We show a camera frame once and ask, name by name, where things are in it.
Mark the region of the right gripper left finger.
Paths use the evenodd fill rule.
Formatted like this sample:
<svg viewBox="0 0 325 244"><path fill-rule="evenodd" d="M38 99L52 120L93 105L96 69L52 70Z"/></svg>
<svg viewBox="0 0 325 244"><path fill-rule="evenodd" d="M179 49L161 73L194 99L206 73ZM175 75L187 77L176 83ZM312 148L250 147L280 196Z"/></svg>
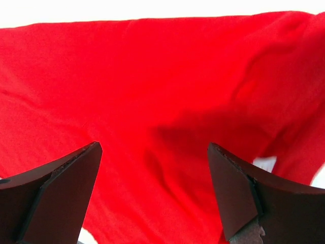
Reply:
<svg viewBox="0 0 325 244"><path fill-rule="evenodd" d="M1 243L77 243L102 152L92 142L1 179Z"/></svg>

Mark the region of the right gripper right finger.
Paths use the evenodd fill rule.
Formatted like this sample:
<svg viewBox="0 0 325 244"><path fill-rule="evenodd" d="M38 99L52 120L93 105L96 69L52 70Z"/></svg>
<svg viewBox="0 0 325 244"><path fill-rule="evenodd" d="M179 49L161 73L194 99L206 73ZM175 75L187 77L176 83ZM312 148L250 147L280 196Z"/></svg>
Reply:
<svg viewBox="0 0 325 244"><path fill-rule="evenodd" d="M212 143L208 161L230 243L324 243L324 190L260 169Z"/></svg>

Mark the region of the red t shirt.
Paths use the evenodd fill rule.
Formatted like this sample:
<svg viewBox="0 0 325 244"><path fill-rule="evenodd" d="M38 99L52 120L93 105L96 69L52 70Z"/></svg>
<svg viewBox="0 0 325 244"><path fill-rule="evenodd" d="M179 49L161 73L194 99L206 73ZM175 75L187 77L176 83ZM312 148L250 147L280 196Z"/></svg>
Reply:
<svg viewBox="0 0 325 244"><path fill-rule="evenodd" d="M98 243L222 243L209 143L306 185L324 164L324 14L1 29L1 177L92 141Z"/></svg>

